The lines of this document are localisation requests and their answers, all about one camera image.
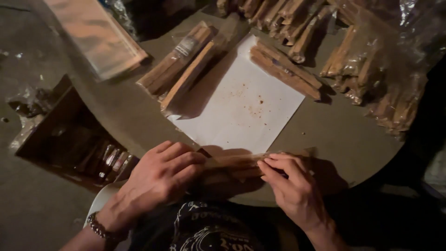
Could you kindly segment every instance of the bracelet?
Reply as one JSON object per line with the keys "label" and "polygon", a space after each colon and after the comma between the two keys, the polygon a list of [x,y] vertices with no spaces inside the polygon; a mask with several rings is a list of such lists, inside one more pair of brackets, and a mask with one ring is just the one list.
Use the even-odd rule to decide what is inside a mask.
{"label": "bracelet", "polygon": [[117,233],[106,231],[105,227],[96,219],[96,215],[98,214],[98,212],[99,211],[96,211],[90,214],[87,218],[87,223],[90,225],[93,232],[95,232],[103,239],[116,243],[119,243],[128,237],[128,231]]}

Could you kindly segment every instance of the table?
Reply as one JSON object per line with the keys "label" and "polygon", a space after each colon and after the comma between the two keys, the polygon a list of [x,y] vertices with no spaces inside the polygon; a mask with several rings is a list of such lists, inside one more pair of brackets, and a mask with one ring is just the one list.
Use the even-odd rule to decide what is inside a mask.
{"label": "table", "polygon": [[[171,32],[140,45],[154,57],[156,64],[176,45],[172,34],[187,32],[201,20],[210,21],[217,28],[222,22],[221,18],[197,12]],[[246,30],[247,24],[241,24],[239,29]],[[326,35],[316,53],[314,67],[308,68],[309,71],[319,73],[330,52],[342,39],[341,32]],[[132,76],[124,76],[113,83],[96,83],[91,74],[80,70],[82,58],[70,52],[67,57],[71,64],[69,74],[79,95],[105,129],[130,152],[141,157],[165,140],[181,141],[199,148],[160,114],[158,102],[135,85],[150,67],[137,69]],[[306,98],[270,147],[270,151],[290,152],[316,147],[317,157],[325,160],[323,163],[327,166],[320,172],[323,176],[321,183],[326,185],[324,194],[338,192],[340,187],[353,187],[370,178],[402,146],[373,119],[364,117],[365,108],[352,105],[340,93],[330,97],[331,104]],[[275,206],[268,185],[238,195],[232,201]]]}

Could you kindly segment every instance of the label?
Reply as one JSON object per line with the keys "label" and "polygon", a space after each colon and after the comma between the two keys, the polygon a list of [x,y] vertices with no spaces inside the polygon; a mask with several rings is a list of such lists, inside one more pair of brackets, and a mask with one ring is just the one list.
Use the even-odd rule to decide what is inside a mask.
{"label": "label", "polygon": [[183,40],[181,40],[177,47],[175,47],[175,50],[187,57],[197,44],[198,41],[195,38],[186,36],[183,38]]}

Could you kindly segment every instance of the black t-shirt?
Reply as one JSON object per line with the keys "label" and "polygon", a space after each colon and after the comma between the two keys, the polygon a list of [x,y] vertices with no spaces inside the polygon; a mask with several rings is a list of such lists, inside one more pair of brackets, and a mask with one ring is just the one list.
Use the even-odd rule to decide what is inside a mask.
{"label": "black t-shirt", "polygon": [[142,218],[130,251],[280,250],[276,228],[252,207],[183,201]]}

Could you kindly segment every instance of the left hand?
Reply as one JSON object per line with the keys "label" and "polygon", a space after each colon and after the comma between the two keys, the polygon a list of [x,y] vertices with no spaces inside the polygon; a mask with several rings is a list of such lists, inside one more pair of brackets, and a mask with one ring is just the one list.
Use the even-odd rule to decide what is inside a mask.
{"label": "left hand", "polygon": [[108,231],[119,231],[141,214],[182,197],[201,174],[206,157],[183,143],[166,141],[149,150],[128,181],[98,213]]}

